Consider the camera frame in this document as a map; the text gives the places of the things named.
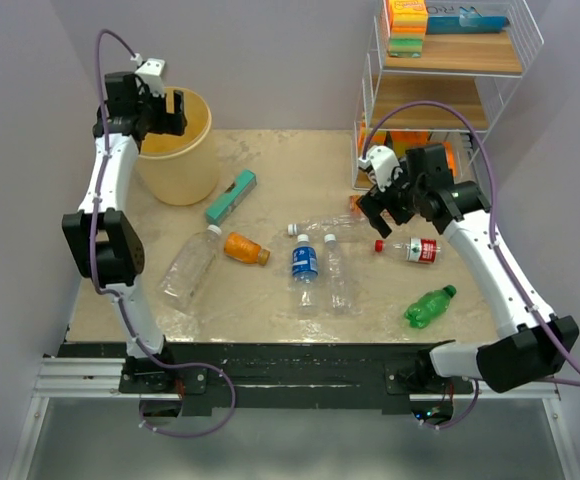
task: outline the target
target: crushed plastic bottle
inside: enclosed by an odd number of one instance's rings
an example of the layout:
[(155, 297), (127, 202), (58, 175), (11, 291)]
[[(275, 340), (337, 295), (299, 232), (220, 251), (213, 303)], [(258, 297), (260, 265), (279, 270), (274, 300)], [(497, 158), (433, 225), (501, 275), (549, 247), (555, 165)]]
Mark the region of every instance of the crushed plastic bottle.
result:
[(370, 227), (368, 219), (364, 215), (336, 215), (320, 217), (305, 222), (290, 223), (288, 235), (291, 237), (305, 235), (336, 235), (339, 242), (354, 242), (372, 235), (374, 230)]
[(206, 230), (192, 235), (181, 247), (159, 284), (168, 305), (186, 313), (203, 277), (217, 257), (220, 238), (221, 229), (208, 225)]
[(323, 240), (326, 244), (326, 271), (330, 305), (336, 314), (348, 313), (352, 309), (352, 279), (349, 278), (345, 255), (335, 235), (329, 233)]
[(404, 238), (394, 243), (377, 240), (374, 251), (397, 260), (427, 264), (438, 262), (441, 256), (441, 247), (436, 240), (418, 237)]
[(403, 314), (412, 328), (425, 328), (435, 318), (443, 315), (450, 306), (450, 300), (457, 294), (457, 289), (447, 285), (441, 290), (426, 293), (413, 303)]
[(310, 246), (308, 235), (301, 234), (297, 237), (297, 247), (292, 252), (292, 277), (299, 312), (316, 310), (318, 274), (317, 254)]

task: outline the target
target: white bottle cap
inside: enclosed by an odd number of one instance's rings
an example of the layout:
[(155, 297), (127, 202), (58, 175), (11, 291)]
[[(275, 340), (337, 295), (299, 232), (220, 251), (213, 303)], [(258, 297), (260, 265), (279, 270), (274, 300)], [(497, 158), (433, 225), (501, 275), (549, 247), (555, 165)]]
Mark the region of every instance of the white bottle cap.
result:
[(216, 225), (208, 225), (208, 230), (221, 236), (221, 229), (219, 227), (217, 227)]

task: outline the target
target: orange juice bottle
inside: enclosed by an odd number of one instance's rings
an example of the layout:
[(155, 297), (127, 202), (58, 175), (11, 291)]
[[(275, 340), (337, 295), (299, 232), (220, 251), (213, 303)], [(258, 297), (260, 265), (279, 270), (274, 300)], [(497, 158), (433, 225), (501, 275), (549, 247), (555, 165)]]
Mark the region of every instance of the orange juice bottle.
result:
[(261, 245), (257, 245), (236, 232), (228, 235), (223, 252), (240, 262), (258, 263), (261, 266), (268, 263), (268, 258), (270, 258), (270, 250), (261, 248)]

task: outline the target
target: yellow bucket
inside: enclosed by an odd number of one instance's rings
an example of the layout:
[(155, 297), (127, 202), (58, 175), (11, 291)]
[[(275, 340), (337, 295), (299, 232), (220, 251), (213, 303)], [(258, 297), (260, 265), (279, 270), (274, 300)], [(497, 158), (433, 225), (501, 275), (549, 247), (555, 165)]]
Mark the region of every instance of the yellow bucket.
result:
[[(172, 98), (174, 87), (166, 88)], [(207, 197), (219, 181), (212, 115), (203, 98), (185, 88), (188, 126), (182, 136), (148, 134), (136, 168), (152, 194), (170, 205), (191, 205)]]

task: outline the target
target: black metal frame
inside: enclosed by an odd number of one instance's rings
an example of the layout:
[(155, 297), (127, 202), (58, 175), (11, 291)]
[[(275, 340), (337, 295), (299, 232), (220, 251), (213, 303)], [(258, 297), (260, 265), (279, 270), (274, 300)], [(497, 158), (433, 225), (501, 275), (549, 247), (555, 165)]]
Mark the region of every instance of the black metal frame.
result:
[[(435, 344), (172, 343), (162, 355), (172, 363), (204, 362), (230, 376), (239, 408), (373, 409), (410, 414), (410, 394), (441, 396), (448, 385), (471, 393), (459, 378), (417, 384), (422, 352)], [(66, 343), (60, 357), (125, 358), (120, 393), (178, 393), (185, 387), (184, 415), (210, 415), (227, 407), (225, 380), (206, 369), (164, 371), (150, 360), (126, 358), (125, 343)]]

